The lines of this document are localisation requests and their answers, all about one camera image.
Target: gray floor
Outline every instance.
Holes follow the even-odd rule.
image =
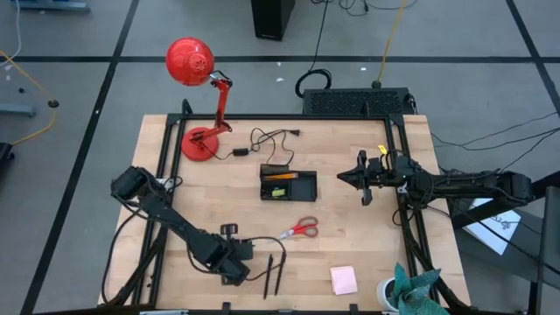
[[[398,5],[396,0],[370,0]],[[88,15],[25,11],[22,13],[23,56],[110,56],[130,6],[130,0],[89,1]],[[542,56],[560,56],[554,0],[516,1],[521,17]],[[298,0],[282,42],[254,37],[249,0],[140,0],[124,56],[163,56],[176,38],[204,39],[220,56],[312,55],[322,7]],[[337,5],[326,16],[322,55],[379,56],[394,11],[371,10],[349,17]],[[15,10],[0,1],[0,49],[16,48]],[[529,51],[502,0],[418,0],[402,16],[390,55],[393,56],[515,56]],[[32,76],[60,100],[54,127],[15,148],[16,160],[0,181],[0,305],[3,313],[19,312],[46,236],[56,214],[74,160],[107,72],[107,63],[22,63]],[[302,101],[293,86],[309,64],[301,62],[220,63],[234,88],[231,113],[299,113]],[[318,63],[332,72],[334,88],[366,88],[379,63]],[[546,65],[560,84],[560,65]],[[0,141],[11,142],[48,122],[48,108],[39,92],[15,69],[0,69],[0,102],[29,102],[35,118],[0,116]],[[321,87],[310,78],[308,88]],[[433,132],[445,140],[464,142],[555,111],[533,64],[389,63],[383,84],[408,87]],[[20,94],[18,88],[26,93]],[[109,197],[109,182],[130,164],[144,114],[178,111],[187,97],[197,113],[214,112],[217,94],[209,86],[187,88],[173,81],[163,63],[120,63],[70,212],[41,291],[36,312],[96,304],[103,264],[116,226],[117,204]],[[558,125],[546,120],[497,136],[480,146],[532,135]],[[535,141],[498,150],[466,152],[438,148],[443,167],[465,171],[502,167]],[[552,136],[512,170],[539,179],[557,170],[560,138]],[[527,208],[542,213],[542,203]],[[529,283],[489,268],[463,255],[472,303],[481,309],[511,312],[527,307]],[[545,291],[544,314],[553,314],[557,290]]]

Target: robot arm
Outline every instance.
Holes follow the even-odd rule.
[[[398,192],[406,195],[413,208],[424,208],[438,198],[492,198],[509,207],[525,206],[534,199],[531,179],[512,171],[432,175],[404,155],[396,157],[392,168],[387,162],[386,166],[382,157],[368,160],[361,150],[358,165],[337,177],[363,191],[363,206],[373,200],[370,186],[399,188]]]
[[[226,241],[217,234],[198,230],[171,207],[165,187],[144,168],[129,167],[111,183],[111,196],[125,206],[138,197],[139,208],[185,241],[194,258],[210,273],[224,276],[233,285],[240,285],[249,274],[240,252],[243,259],[250,259],[252,244],[235,239]]]

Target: red desk lamp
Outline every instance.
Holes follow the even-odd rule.
[[[218,151],[218,135],[232,129],[224,122],[224,112],[232,81],[221,71],[214,71],[214,56],[210,48],[197,38],[176,40],[167,51],[165,64],[171,77],[188,87],[210,84],[220,90],[218,110],[213,128],[198,127],[183,137],[181,150],[192,161],[206,161]]]

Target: black box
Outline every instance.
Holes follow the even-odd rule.
[[[251,0],[255,36],[282,40],[296,0]]]
[[[265,180],[266,176],[297,173],[294,179]],[[261,164],[261,200],[276,201],[315,201],[317,199],[317,172],[316,171],[290,171],[288,165]],[[272,197],[273,190],[285,190],[281,197]]]
[[[357,116],[413,115],[415,109],[406,87],[306,89],[304,114]]]

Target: black stick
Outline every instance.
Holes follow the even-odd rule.
[[[274,258],[272,258],[272,254],[270,254],[269,266],[266,269],[266,280],[264,281],[264,293],[262,294],[262,299],[266,299],[266,296],[269,294],[269,281],[270,281],[270,271],[272,270],[272,262],[274,262]]]
[[[286,253],[282,253],[282,259],[280,260],[280,269],[278,269],[278,277],[276,278],[276,288],[274,289],[274,295],[278,295],[278,288],[280,287],[280,279],[282,278],[282,271],[284,270],[284,263],[286,263]]]

